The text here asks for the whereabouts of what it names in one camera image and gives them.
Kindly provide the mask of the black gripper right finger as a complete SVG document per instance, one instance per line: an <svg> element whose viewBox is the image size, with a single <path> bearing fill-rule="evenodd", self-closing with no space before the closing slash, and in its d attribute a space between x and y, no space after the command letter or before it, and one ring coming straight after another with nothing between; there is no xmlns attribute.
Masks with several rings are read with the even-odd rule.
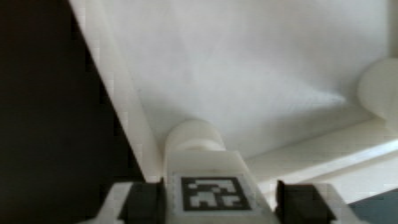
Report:
<svg viewBox="0 0 398 224"><path fill-rule="evenodd" d="M276 181L275 202L280 224L362 224L330 184Z"/></svg>

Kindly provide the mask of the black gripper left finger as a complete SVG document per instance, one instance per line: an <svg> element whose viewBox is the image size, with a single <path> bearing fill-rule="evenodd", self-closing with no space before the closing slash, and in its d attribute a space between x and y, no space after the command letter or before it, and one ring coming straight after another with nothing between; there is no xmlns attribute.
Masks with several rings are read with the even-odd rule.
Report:
<svg viewBox="0 0 398 224"><path fill-rule="evenodd" d="M76 224L164 224L163 183L116 182L95 216Z"/></svg>

